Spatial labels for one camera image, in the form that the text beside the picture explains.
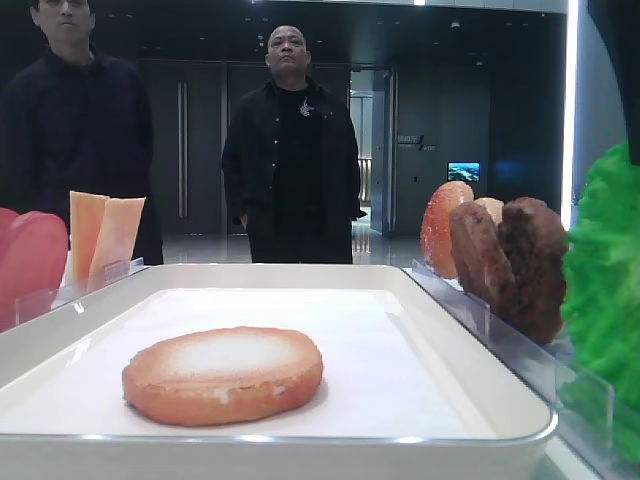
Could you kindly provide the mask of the man in black left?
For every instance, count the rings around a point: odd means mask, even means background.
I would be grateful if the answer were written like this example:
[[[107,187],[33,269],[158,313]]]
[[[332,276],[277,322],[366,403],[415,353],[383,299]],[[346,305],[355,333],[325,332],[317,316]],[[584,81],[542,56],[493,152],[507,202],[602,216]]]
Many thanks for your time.
[[[1,204],[70,218],[72,191],[145,201],[133,255],[163,262],[152,198],[153,124],[139,71],[91,43],[88,1],[32,1],[48,40],[1,95]]]

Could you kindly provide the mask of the green lettuce leaf front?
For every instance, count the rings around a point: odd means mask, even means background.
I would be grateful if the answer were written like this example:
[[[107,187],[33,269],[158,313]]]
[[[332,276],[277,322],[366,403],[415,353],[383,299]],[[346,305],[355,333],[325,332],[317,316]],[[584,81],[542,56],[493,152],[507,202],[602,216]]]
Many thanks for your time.
[[[561,307],[579,366],[613,389],[613,441],[639,464],[639,169],[622,142],[587,174],[564,257]]]

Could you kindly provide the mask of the inner orange cheese slice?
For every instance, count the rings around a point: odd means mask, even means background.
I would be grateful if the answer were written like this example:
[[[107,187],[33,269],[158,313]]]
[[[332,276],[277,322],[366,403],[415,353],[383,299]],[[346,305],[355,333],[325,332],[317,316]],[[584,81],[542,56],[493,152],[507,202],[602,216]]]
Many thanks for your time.
[[[145,197],[106,201],[89,269],[89,292],[104,285],[109,266],[131,261],[145,201]]]

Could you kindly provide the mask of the clear left long rail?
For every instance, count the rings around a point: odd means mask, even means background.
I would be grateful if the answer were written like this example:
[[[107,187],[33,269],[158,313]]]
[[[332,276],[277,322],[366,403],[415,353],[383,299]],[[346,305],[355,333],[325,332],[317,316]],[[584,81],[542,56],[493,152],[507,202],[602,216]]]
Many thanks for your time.
[[[139,257],[129,262],[108,265],[85,280],[26,295],[15,301],[13,313],[8,317],[8,327],[19,326],[58,307],[78,301],[81,297],[127,278],[145,267],[144,259]]]

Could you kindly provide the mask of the white rectangular metal tray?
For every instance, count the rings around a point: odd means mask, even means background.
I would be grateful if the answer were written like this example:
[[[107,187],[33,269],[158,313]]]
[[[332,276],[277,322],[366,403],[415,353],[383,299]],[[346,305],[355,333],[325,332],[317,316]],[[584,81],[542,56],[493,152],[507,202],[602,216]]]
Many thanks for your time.
[[[5,479],[529,479],[557,426],[390,266],[149,267],[1,336]]]

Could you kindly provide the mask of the flat bun slice in tray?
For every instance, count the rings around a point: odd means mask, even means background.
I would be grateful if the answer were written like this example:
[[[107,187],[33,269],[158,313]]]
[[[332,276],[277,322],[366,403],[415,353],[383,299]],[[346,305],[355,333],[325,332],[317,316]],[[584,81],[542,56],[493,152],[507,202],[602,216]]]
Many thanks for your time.
[[[122,371],[126,402],[168,425],[260,420],[295,410],[317,393],[323,358],[297,330],[233,327],[163,340]]]

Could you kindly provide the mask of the inner red tomato slice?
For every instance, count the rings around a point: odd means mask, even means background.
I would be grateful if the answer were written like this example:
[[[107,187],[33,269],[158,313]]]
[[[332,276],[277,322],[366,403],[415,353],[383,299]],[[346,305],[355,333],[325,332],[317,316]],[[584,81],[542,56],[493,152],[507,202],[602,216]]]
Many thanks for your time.
[[[20,215],[8,208],[1,207],[1,251],[0,259],[4,260],[8,255],[11,247],[16,240],[16,232],[14,231],[14,222]]]

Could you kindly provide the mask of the seeded top bun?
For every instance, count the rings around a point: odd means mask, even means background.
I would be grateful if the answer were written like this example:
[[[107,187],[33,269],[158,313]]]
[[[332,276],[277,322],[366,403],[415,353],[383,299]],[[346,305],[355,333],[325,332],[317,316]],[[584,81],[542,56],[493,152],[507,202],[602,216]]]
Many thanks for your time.
[[[463,181],[449,181],[433,193],[427,204],[420,243],[426,263],[442,278],[457,277],[451,256],[449,215],[458,205],[473,199],[474,193],[469,185]]]

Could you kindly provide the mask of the clear long rail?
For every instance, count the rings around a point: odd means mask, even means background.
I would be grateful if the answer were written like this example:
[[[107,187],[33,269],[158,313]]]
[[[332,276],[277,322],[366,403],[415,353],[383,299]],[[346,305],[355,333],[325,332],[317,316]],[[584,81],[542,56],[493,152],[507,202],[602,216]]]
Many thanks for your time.
[[[144,259],[139,257],[129,262],[108,265],[85,280],[26,295],[15,301],[13,313],[8,317],[8,327],[19,326],[58,307],[78,301],[81,297],[127,278],[145,267]]]
[[[637,479],[639,464],[623,450],[639,444],[639,414],[619,401],[614,387],[580,365],[568,334],[562,331],[543,347],[494,316],[489,307],[465,294],[457,281],[445,280],[424,262],[413,260],[410,275],[557,414],[536,479]]]

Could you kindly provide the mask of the small blue wall screen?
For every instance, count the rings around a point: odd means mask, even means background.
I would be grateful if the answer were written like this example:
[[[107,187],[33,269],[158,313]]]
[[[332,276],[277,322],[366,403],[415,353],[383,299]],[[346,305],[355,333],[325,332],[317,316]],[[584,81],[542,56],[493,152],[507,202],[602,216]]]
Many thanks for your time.
[[[447,180],[477,183],[480,181],[480,164],[478,162],[449,162],[447,164]]]

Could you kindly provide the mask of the outer orange cheese slice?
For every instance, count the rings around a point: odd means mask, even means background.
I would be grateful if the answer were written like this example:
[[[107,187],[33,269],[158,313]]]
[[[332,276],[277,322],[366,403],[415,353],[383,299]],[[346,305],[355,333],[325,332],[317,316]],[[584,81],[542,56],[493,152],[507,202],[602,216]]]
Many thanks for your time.
[[[70,191],[71,275],[74,283],[89,277],[108,196]]]

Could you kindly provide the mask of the man in black jacket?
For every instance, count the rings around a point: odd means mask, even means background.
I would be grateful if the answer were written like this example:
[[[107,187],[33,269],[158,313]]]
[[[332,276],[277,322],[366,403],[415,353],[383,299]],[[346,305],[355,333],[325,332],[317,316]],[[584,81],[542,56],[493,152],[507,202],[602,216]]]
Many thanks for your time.
[[[350,264],[362,217],[358,145],[346,104],[307,73],[293,25],[267,42],[270,79],[239,102],[221,166],[227,210],[255,263]]]

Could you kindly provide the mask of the clear right long rail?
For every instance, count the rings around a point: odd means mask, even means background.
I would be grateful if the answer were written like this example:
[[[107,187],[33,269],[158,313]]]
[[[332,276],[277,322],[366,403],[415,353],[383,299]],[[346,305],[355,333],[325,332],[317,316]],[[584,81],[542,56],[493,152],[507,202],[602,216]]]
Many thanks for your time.
[[[457,281],[445,280],[424,262],[413,260],[410,275],[557,414],[536,479],[637,479],[639,464],[623,450],[639,444],[639,414],[619,401],[614,387],[580,365],[568,334],[562,331],[543,347],[494,316],[489,307],[465,294]]]

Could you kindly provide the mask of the outer dark meat patty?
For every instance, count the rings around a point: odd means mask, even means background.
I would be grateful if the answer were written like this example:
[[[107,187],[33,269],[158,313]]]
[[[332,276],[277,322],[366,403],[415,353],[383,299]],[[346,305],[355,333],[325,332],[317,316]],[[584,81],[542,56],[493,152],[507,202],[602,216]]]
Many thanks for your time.
[[[511,275],[492,310],[530,340],[548,344],[563,326],[568,240],[560,216],[538,199],[510,201],[502,210],[498,240]]]

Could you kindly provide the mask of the orange cheese slice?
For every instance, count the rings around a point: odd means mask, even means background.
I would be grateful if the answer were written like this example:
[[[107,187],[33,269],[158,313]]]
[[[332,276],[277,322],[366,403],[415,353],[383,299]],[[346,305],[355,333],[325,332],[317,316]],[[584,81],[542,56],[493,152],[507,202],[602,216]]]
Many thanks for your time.
[[[71,275],[74,283],[89,277],[108,196],[70,191]]]
[[[104,285],[109,266],[131,261],[145,201],[145,197],[106,201],[89,269],[89,292]]]

